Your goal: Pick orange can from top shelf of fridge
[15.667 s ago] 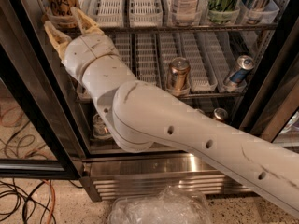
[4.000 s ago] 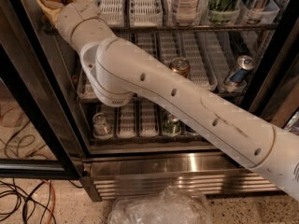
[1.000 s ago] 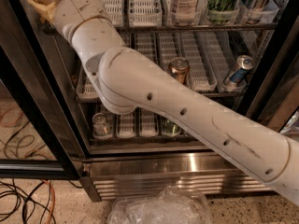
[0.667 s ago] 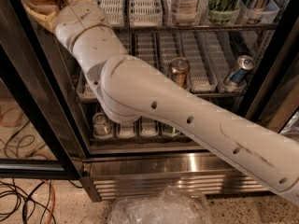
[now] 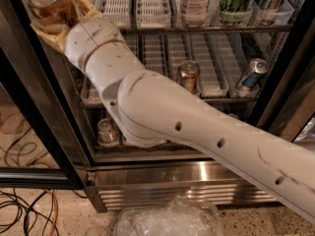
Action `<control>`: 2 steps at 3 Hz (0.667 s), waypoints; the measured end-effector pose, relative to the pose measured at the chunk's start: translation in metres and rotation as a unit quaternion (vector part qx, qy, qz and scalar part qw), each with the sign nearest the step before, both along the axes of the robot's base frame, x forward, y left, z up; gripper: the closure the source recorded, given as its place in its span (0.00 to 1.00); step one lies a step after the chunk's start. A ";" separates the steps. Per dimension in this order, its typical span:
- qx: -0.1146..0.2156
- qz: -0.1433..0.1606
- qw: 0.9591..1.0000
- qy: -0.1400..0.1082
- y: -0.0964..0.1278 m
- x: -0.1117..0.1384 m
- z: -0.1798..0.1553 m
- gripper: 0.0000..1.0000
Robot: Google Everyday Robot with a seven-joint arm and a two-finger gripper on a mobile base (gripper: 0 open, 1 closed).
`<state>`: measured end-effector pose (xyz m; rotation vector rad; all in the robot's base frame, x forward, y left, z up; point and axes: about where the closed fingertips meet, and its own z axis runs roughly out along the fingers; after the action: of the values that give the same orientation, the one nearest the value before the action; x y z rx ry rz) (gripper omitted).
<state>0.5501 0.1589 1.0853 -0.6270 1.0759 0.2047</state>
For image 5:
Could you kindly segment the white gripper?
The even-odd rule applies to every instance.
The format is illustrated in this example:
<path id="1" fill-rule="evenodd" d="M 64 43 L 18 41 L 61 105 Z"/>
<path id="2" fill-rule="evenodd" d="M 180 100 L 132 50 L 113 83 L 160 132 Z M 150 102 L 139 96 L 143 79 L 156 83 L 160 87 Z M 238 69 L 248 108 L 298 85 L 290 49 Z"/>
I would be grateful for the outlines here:
<path id="1" fill-rule="evenodd" d="M 67 28 L 42 29 L 35 24 L 31 28 L 50 47 L 65 54 L 70 63 L 84 71 L 90 56 L 109 42 L 125 40 L 119 28 L 88 0 L 69 0 L 70 12 Z"/>

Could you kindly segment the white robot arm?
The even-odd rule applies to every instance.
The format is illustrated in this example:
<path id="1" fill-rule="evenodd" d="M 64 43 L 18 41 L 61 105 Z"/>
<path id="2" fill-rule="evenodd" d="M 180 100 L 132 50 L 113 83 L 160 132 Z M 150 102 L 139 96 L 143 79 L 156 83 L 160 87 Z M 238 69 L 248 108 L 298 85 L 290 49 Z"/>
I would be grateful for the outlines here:
<path id="1" fill-rule="evenodd" d="M 315 153 L 221 113 L 150 71 L 87 0 L 28 0 L 31 26 L 90 79 L 127 141 L 166 140 L 210 156 L 315 222 Z"/>

